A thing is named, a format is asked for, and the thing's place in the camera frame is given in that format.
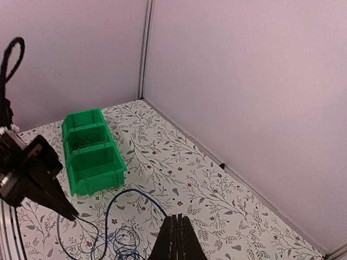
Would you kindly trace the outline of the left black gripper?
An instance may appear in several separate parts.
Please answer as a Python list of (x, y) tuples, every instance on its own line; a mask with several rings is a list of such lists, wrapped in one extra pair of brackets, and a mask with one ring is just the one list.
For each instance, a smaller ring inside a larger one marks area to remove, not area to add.
[(8, 205), (20, 207), (28, 198), (74, 221), (79, 213), (56, 179), (61, 170), (58, 154), (43, 136), (25, 144), (13, 131), (1, 130), (1, 199)]

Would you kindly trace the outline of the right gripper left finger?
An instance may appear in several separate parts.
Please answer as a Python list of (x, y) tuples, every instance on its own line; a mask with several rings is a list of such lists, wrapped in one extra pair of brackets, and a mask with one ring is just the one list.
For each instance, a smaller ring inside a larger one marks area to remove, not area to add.
[(177, 259), (177, 217), (165, 217), (148, 260)]

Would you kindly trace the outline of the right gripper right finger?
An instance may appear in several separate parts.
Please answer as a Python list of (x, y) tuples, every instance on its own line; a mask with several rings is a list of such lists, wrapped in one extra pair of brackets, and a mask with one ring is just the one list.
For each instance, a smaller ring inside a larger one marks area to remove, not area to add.
[(182, 214), (177, 218), (176, 244), (178, 260), (207, 260), (190, 219)]

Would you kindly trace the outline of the green plastic divided bin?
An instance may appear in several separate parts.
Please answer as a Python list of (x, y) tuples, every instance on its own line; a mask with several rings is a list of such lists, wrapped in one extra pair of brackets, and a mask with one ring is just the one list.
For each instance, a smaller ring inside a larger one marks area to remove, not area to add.
[(91, 196), (124, 185), (127, 168), (101, 109), (68, 114), (62, 140), (72, 196)]

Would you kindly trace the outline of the floral patterned table mat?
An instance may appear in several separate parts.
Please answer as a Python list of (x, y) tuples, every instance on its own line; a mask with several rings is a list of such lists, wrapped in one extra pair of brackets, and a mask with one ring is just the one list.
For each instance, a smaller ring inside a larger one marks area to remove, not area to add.
[(208, 259), (322, 259), (323, 255), (251, 191), (144, 101), (104, 108), (127, 167), (117, 188), (70, 196), (70, 222), (29, 200), (17, 210), (27, 259), (147, 258), (164, 215), (190, 218)]

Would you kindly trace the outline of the aluminium front rail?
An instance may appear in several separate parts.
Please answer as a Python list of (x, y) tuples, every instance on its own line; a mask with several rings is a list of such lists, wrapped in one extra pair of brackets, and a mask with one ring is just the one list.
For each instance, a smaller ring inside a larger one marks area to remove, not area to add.
[(1, 200), (1, 259), (27, 259), (14, 207)]

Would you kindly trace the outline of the left aluminium corner post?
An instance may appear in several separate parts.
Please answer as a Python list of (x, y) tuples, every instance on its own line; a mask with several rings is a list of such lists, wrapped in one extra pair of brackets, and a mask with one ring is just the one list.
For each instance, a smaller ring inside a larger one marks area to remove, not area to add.
[(155, 0), (146, 1), (145, 19), (142, 34), (142, 45), (140, 52), (140, 64), (139, 64), (139, 78), (138, 78), (138, 94), (137, 99), (142, 100), (145, 98), (145, 85), (146, 85), (146, 72), (148, 64), (148, 56), (150, 49), (150, 38), (152, 19), (155, 9)]

